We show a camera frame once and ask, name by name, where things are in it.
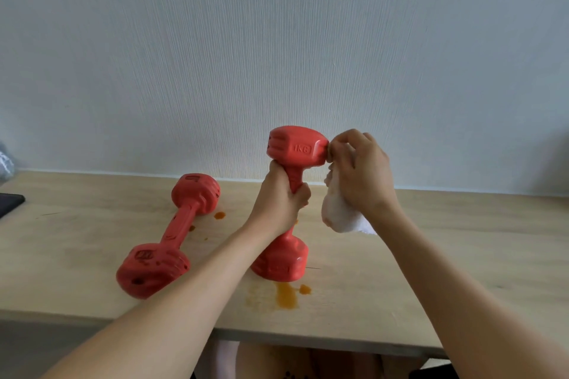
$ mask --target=dumbbell handle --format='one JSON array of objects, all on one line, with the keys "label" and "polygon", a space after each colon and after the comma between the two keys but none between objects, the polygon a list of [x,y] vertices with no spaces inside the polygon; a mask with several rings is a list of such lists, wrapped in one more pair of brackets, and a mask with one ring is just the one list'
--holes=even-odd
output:
[{"label": "dumbbell handle", "polygon": [[179,249],[194,222],[199,205],[195,199],[185,201],[168,224],[160,243]]},{"label": "dumbbell handle", "polygon": [[298,166],[285,166],[284,172],[288,175],[290,190],[293,194],[302,186],[302,173],[304,168]]},{"label": "dumbbell handle", "polygon": [[[304,172],[304,168],[298,166],[285,166],[284,172],[288,175],[288,182],[290,183],[290,191],[295,194],[298,189],[302,186],[302,173]],[[291,235],[293,235],[293,229],[290,228],[287,232],[283,232],[277,238],[287,239]]]}]

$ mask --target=wooden table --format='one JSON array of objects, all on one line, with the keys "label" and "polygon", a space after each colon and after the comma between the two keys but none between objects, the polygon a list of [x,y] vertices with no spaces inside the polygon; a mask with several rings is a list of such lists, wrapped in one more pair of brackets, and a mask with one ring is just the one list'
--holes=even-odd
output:
[{"label": "wooden table", "polygon": [[[137,301],[114,274],[130,249],[159,240],[175,212],[169,178],[24,172],[2,187],[27,201],[0,219],[0,319],[107,323]],[[245,221],[259,184],[221,182],[213,215],[182,246],[199,263]],[[305,276],[277,288],[247,272],[216,326],[224,339],[382,354],[442,348],[390,252],[376,236],[336,234],[312,187],[295,234]],[[399,191],[427,236],[491,292],[569,349],[569,199]],[[298,293],[300,285],[311,293]],[[285,309],[289,289],[298,308]]]}]

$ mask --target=red rubber coating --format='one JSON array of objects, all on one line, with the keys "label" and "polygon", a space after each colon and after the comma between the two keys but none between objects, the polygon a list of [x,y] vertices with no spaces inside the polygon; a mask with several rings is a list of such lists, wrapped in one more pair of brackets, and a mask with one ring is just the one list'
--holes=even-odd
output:
[{"label": "red rubber coating", "polygon": [[221,193],[219,184],[206,174],[184,174],[172,189],[178,211],[160,243],[134,247],[117,270],[117,282],[128,295],[146,299],[189,270],[180,246],[196,215],[211,213]]},{"label": "red rubber coating", "polygon": [[[302,172],[326,162],[328,140],[312,129],[282,126],[270,132],[267,154],[284,167],[290,189],[295,193],[302,185]],[[251,269],[268,280],[294,282],[304,275],[308,257],[308,246],[290,228],[263,250]]]}]

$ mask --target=white cloth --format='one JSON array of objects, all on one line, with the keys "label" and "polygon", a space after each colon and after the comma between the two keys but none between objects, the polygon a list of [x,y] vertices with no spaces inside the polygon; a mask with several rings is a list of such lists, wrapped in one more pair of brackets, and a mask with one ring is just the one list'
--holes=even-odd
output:
[{"label": "white cloth", "polygon": [[328,186],[328,192],[322,202],[322,222],[335,232],[359,231],[375,234],[362,213],[348,204],[340,193],[340,176],[338,171],[334,171],[333,164],[324,182]]}]

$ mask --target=textured wallpaper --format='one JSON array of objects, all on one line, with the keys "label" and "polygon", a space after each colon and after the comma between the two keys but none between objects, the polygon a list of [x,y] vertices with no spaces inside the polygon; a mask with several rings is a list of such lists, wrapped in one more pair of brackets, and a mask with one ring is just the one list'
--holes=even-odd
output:
[{"label": "textured wallpaper", "polygon": [[568,42],[569,0],[0,0],[0,142],[260,179],[271,128],[357,127],[402,187],[567,194]]}]

